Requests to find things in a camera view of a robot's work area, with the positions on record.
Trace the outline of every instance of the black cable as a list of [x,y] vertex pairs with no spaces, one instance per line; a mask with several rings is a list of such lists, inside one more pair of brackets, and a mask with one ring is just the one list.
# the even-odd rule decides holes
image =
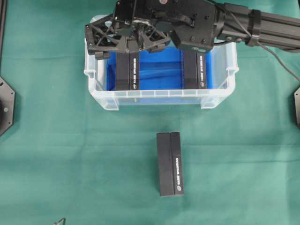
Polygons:
[[214,46],[226,45],[226,44],[229,44],[229,43],[231,43],[231,42],[232,42],[232,41],[217,42],[217,43],[214,43]]
[[[242,28],[242,30],[251,38],[252,34],[250,34],[250,32],[243,26],[243,24],[238,20],[238,18],[236,18],[236,16],[228,11],[226,8],[224,8],[223,6],[221,6],[219,3],[215,2],[214,0],[206,0],[210,3],[212,3],[213,5],[215,5],[217,8],[221,9],[222,11],[224,11],[225,13],[229,14],[234,21]],[[297,76],[296,74],[294,74],[290,69],[288,69],[286,67],[286,65],[284,64],[284,62],[279,58],[279,56],[273,52],[271,49],[269,49],[267,46],[264,46],[262,43],[260,43],[259,41],[257,42],[257,44],[262,47],[264,50],[268,51],[269,53],[271,53],[280,63],[280,65],[289,73],[291,74],[293,77],[295,77],[299,82],[300,82],[300,77]]]
[[0,8],[0,62],[2,58],[2,46],[3,46],[3,35],[4,35],[4,27],[5,27],[5,17],[6,17],[6,8],[7,8],[7,0],[1,0],[1,8]]

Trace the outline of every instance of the bolt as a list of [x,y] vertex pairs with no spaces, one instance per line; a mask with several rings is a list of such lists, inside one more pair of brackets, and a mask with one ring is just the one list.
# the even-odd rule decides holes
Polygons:
[[226,37],[226,41],[232,41],[232,37],[231,36],[228,36],[228,37]]
[[160,4],[166,4],[168,2],[168,0],[159,0]]

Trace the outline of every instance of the green table surface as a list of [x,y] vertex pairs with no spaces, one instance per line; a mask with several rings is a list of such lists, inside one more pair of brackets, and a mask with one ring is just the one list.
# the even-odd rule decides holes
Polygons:
[[[297,0],[228,0],[300,18]],[[297,81],[269,53],[238,45],[235,92],[198,105],[92,98],[84,24],[115,0],[9,0],[1,76],[15,124],[0,138],[0,224],[298,225]],[[276,50],[300,74],[297,54]],[[185,195],[161,198],[156,133],[180,131]]]

